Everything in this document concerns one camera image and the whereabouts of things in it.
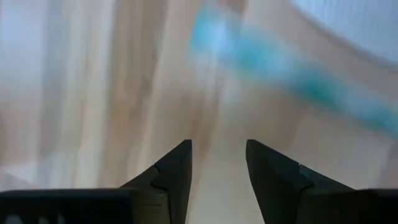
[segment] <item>blurred blue object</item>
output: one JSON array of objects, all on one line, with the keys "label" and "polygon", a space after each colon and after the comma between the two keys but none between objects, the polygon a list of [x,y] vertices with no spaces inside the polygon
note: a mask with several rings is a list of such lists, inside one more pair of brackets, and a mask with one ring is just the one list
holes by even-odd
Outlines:
[{"label": "blurred blue object", "polygon": [[322,108],[350,115],[365,126],[398,135],[398,116],[365,91],[349,89],[331,72],[295,57],[276,41],[241,27],[232,12],[201,8],[190,39],[192,55],[212,55],[220,65],[245,73],[248,78],[272,82],[294,96]]}]

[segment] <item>wooden surface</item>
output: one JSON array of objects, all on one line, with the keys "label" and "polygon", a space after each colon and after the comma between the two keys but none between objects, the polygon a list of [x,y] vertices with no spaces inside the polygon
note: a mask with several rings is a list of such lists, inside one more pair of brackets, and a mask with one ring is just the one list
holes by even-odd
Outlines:
[{"label": "wooden surface", "polygon": [[[199,0],[0,0],[0,189],[116,187],[193,139],[189,223],[264,223],[257,139],[351,187],[397,187],[394,139],[243,80],[187,46]],[[398,105],[398,69],[286,1],[226,1],[253,26]]]}]

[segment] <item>blurred background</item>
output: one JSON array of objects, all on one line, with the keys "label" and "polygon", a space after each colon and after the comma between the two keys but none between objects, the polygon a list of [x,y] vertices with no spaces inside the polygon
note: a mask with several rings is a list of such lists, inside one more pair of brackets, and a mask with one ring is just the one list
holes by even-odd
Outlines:
[{"label": "blurred background", "polygon": [[[193,139],[189,223],[263,223],[244,156],[258,141],[356,189],[397,187],[395,139],[189,61],[200,0],[0,0],[0,190],[117,187]],[[398,107],[398,4],[224,0]]]}]

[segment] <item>light wood floor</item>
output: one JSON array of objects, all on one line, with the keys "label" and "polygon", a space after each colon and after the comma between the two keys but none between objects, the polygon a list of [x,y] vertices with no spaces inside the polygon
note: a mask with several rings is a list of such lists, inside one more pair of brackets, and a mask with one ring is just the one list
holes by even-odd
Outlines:
[{"label": "light wood floor", "polygon": [[[244,24],[398,105],[397,67],[351,49],[287,1],[227,4]],[[212,60],[190,63],[199,5],[0,0],[0,189],[120,186],[183,139],[194,150],[189,223],[264,223],[247,139],[356,189],[398,187],[394,139]]]}]

